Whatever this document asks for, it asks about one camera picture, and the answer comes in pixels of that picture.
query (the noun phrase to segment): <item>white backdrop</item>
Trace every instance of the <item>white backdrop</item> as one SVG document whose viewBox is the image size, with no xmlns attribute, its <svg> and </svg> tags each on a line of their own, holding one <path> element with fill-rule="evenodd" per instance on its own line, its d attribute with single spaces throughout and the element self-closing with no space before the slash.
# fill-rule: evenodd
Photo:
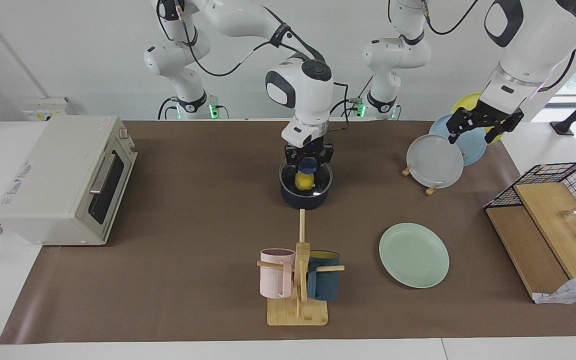
<svg viewBox="0 0 576 360">
<path fill-rule="evenodd" d="M 492 1 L 480 1 L 452 34 L 437 36 L 427 30 L 430 62 L 424 68 L 399 72 L 402 119 L 437 119 L 450 112 L 461 96 L 483 89 L 503 54 L 483 30 L 483 17 Z M 320 50 L 334 79 L 350 84 L 355 96 L 371 74 L 361 57 L 365 43 L 398 36 L 386 18 L 387 0 L 259 2 Z M 431 3 L 434 27 L 452 27 L 470 4 L 471 0 Z M 263 41 L 228 38 L 200 15 L 196 25 L 210 37 L 211 53 L 201 63 L 212 71 L 229 70 Z M 67 96 L 82 115 L 153 119 L 162 100 L 174 91 L 165 78 L 146 69 L 143 52 L 165 41 L 149 0 L 0 1 L 0 121 L 22 120 L 22 98 L 38 97 L 42 92 Z M 39 86 L 29 80 L 12 53 Z M 233 75 L 201 76 L 205 88 L 219 97 L 233 118 L 290 117 L 292 112 L 270 101 L 264 89 L 266 71 L 283 59 L 280 51 L 265 47 Z M 555 71 L 556 76 L 565 62 Z M 201 73 L 196 64 L 190 67 Z M 554 92 L 540 94 L 524 105 L 526 118 L 532 118 Z M 341 88 L 335 96 L 341 100 Z"/>
</svg>

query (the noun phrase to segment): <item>oven door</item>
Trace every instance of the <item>oven door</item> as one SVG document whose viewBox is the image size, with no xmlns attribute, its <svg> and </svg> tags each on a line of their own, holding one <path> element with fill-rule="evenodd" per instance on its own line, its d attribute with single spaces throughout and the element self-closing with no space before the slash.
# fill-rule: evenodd
<svg viewBox="0 0 576 360">
<path fill-rule="evenodd" d="M 108 239 L 132 166 L 118 139 L 111 137 L 77 210 L 77 218 L 98 239 L 96 245 L 105 244 Z"/>
</svg>

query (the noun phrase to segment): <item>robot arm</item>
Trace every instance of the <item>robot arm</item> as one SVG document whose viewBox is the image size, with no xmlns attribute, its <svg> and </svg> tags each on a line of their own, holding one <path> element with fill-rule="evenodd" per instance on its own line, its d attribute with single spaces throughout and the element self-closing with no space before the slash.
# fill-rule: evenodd
<svg viewBox="0 0 576 360">
<path fill-rule="evenodd" d="M 165 14 L 164 18 L 160 17 L 162 27 L 177 49 L 166 50 L 169 53 L 165 56 L 166 61 L 151 61 L 157 52 L 147 50 L 144 55 L 146 64 L 152 70 L 157 70 L 155 73 L 158 75 L 173 81 L 179 99 L 182 99 L 179 94 L 184 92 L 191 92 L 195 98 L 205 94 L 199 76 L 185 69 L 195 61 L 194 57 L 200 59 L 210 51 L 206 34 L 194 27 L 192 19 L 193 14 L 201 12 L 221 34 L 260 37 L 290 55 L 268 71 L 265 77 L 268 96 L 274 102 L 295 110 L 295 116 L 281 133 L 288 143 L 303 148 L 327 132 L 333 94 L 332 72 L 324 57 L 302 41 L 271 10 L 251 0 L 179 0 L 178 6 L 175 6 L 174 0 L 152 1 L 157 13 Z M 199 80 L 191 82 L 189 77 Z"/>
<path fill-rule="evenodd" d="M 450 143 L 474 128 L 492 127 L 486 141 L 512 132 L 530 100 L 576 48 L 576 0 L 496 0 L 485 19 L 505 55 L 489 76 L 476 107 L 458 109 L 446 127 Z"/>
<path fill-rule="evenodd" d="M 425 39 L 425 17 L 421 0 L 394 0 L 392 25 L 398 38 L 379 38 L 363 48 L 363 61 L 374 77 L 370 90 L 362 99 L 366 116 L 387 119 L 393 113 L 402 80 L 396 69 L 421 68 L 430 59 L 430 45 Z"/>
</svg>

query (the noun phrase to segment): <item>pink mug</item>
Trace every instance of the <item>pink mug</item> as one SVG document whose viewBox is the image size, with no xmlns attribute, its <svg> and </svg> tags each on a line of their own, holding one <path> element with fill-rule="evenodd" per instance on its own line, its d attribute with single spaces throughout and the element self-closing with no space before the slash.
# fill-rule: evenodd
<svg viewBox="0 0 576 360">
<path fill-rule="evenodd" d="M 283 269 L 261 266 L 259 293 L 268 299 L 287 299 L 292 296 L 295 251 L 289 248 L 266 248 L 261 250 L 261 261 L 281 264 Z"/>
</svg>

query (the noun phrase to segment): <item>black wire rack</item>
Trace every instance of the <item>black wire rack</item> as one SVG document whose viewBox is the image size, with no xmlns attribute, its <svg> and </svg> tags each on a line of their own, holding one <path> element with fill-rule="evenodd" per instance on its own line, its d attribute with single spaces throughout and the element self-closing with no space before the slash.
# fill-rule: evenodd
<svg viewBox="0 0 576 360">
<path fill-rule="evenodd" d="M 540 164 L 526 171 L 517 181 L 487 203 L 488 208 L 521 207 L 523 203 L 515 191 L 516 185 L 564 183 L 576 198 L 576 162 Z"/>
</svg>

